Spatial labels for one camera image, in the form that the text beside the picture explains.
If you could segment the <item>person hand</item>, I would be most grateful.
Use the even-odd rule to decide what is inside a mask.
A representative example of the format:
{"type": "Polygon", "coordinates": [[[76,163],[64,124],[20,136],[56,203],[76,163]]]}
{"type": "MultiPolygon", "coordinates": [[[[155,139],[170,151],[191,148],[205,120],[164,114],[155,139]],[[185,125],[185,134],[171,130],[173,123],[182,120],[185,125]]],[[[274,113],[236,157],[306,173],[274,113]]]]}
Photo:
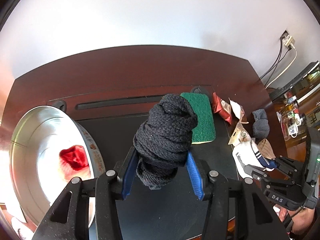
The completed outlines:
{"type": "Polygon", "coordinates": [[[280,207],[278,217],[283,222],[287,215],[292,218],[293,224],[291,232],[295,235],[305,235],[316,221],[316,209],[301,209],[300,211],[290,211],[284,207],[280,207]]]}

